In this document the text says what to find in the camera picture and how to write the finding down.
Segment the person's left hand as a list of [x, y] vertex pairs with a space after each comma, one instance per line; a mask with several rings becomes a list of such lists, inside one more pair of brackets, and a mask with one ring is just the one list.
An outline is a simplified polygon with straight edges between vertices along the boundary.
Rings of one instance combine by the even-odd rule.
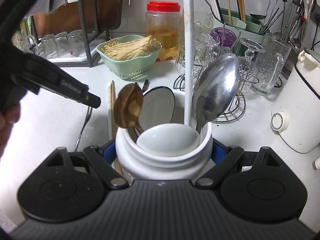
[[12, 128], [16, 124], [21, 116], [20, 104], [11, 107], [4, 114], [1, 113], [0, 119], [0, 156], [2, 157], [7, 143], [9, 141]]

